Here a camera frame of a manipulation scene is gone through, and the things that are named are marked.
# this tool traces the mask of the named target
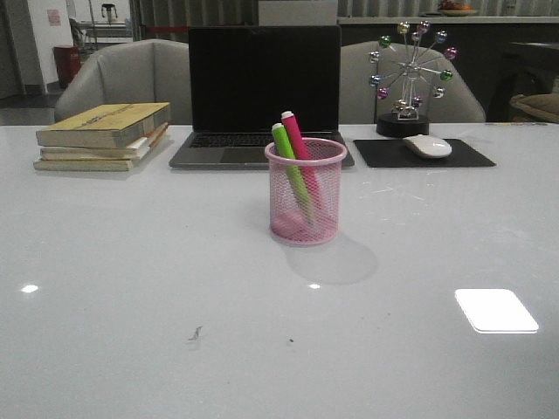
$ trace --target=laptop screen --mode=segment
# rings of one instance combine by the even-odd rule
[[[283,111],[301,131],[338,128],[338,26],[225,26],[189,31],[197,132],[270,132]]]

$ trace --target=small debris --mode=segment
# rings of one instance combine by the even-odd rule
[[[198,337],[200,337],[200,330],[202,330],[202,327],[198,326],[189,340],[198,340]]]

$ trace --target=black base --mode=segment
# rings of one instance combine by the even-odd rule
[[[387,137],[404,138],[429,133],[429,120],[419,115],[418,120],[399,120],[395,113],[384,113],[377,118],[376,131]]]

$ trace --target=black mouse pad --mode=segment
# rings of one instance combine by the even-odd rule
[[[450,155],[441,159],[419,157],[401,138],[390,140],[354,140],[354,144],[370,168],[489,168],[491,160],[457,139],[445,140],[452,146]]]

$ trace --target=book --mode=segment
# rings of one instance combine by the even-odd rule
[[[170,121],[170,103],[100,105],[36,132],[39,146],[125,148]]]
[[[43,160],[33,162],[36,170],[76,172],[126,172],[135,165],[135,160]]]
[[[165,133],[167,122],[124,148],[42,147],[43,160],[140,160]]]
[[[168,124],[163,124],[159,126],[149,137],[141,137],[135,141],[131,146],[136,143],[140,144],[138,149],[142,149],[141,154],[136,158],[75,158],[66,159],[61,158],[57,160],[48,160],[44,157],[39,157],[33,162],[33,167],[36,170],[56,170],[56,171],[79,171],[79,172],[122,172],[133,168],[146,154],[151,151],[159,142],[161,138],[165,135]],[[97,153],[99,150],[105,149],[87,149],[79,148],[80,150],[85,150],[83,153],[88,153],[92,151]],[[110,152],[123,151],[119,148],[108,149]],[[77,156],[80,156],[82,152],[75,152]]]

